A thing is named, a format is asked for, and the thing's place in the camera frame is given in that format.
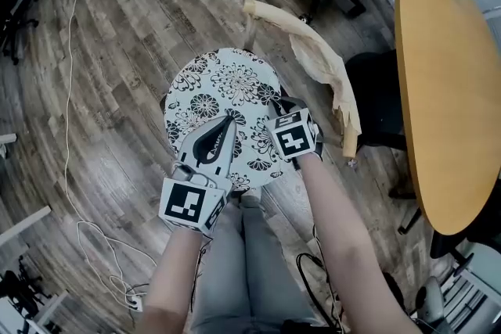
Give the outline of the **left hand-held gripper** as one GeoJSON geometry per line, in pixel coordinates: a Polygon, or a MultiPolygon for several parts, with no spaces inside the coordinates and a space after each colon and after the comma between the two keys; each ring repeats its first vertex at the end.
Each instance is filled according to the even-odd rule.
{"type": "Polygon", "coordinates": [[[163,221],[212,235],[232,189],[228,175],[235,140],[233,117],[209,120],[184,138],[181,163],[175,163],[171,177],[163,181],[158,212],[163,221]]]}

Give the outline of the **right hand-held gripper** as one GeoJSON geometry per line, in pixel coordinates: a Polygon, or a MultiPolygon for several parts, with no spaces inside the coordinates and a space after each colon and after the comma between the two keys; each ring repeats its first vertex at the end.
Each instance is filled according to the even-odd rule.
{"type": "Polygon", "coordinates": [[[267,121],[265,126],[280,157],[291,160],[315,153],[322,158],[322,132],[312,119],[306,103],[298,98],[282,96],[279,111],[282,116],[267,121]]]}

